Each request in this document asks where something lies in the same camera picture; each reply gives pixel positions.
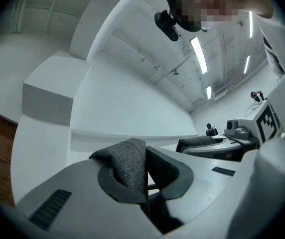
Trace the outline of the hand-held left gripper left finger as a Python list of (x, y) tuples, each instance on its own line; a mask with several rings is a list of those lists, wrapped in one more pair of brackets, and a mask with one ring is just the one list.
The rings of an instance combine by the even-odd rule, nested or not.
[(138, 204), (119, 203), (100, 187), (98, 172), (105, 162), (74, 163), (26, 194), (16, 210), (27, 218), (56, 190), (71, 195), (48, 228), (62, 239), (158, 239), (162, 233)]

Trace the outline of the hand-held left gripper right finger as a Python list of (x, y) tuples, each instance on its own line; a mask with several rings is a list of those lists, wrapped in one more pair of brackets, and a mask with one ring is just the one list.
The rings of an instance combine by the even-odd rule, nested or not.
[(240, 163), (148, 146), (146, 167), (169, 216), (186, 224), (218, 197)]

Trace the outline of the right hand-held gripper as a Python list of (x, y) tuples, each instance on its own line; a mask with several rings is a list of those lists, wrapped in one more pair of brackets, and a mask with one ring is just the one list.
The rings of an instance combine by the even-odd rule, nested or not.
[(269, 100), (251, 105), (239, 117), (226, 123), (223, 135), (231, 141), (188, 147), (183, 154), (213, 155), (242, 149), (242, 156), (248, 151), (259, 149), (263, 143), (278, 135), (281, 124)]

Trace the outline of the dark backpack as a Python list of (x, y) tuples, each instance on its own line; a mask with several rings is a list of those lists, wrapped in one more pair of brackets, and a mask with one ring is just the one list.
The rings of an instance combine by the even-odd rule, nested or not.
[(124, 141), (94, 152), (91, 159), (105, 162), (98, 172), (100, 187), (119, 203), (140, 205), (164, 237), (215, 237), (215, 220), (210, 205), (186, 224), (169, 216), (164, 198), (147, 171), (146, 148), (140, 142)]

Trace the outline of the white table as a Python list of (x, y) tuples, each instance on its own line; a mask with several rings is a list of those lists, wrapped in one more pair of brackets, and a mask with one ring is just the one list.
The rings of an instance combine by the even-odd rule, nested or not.
[(140, 142), (146, 146), (162, 147), (177, 145), (180, 139), (192, 138), (197, 135), (176, 136), (139, 136), (89, 132), (78, 129), (71, 130), (70, 150), (76, 152), (95, 152), (99, 149), (124, 141)]

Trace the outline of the person's white shirt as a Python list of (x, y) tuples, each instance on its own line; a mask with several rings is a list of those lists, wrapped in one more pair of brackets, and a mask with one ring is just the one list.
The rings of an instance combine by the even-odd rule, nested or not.
[(275, 8), (271, 19), (256, 15), (256, 22), (264, 35), (270, 69), (278, 81), (277, 86), (268, 94), (268, 100), (285, 131), (285, 17)]

